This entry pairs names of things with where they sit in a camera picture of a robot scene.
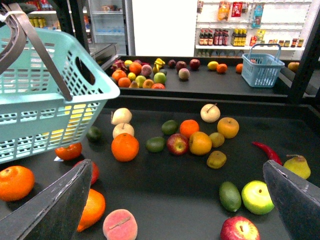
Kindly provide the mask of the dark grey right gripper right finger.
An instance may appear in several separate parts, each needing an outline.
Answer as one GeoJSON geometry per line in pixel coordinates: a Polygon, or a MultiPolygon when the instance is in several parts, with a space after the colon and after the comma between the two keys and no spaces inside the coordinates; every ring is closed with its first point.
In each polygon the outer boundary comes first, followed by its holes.
{"type": "Polygon", "coordinates": [[[268,160],[262,167],[271,200],[290,239],[320,238],[320,188],[268,160]]]}

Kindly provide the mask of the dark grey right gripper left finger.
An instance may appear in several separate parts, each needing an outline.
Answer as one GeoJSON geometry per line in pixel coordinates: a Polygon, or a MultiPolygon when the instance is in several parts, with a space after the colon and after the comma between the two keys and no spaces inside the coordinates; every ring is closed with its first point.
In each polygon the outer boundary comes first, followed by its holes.
{"type": "Polygon", "coordinates": [[[83,160],[1,219],[2,240],[71,240],[87,203],[93,164],[83,160]]]}

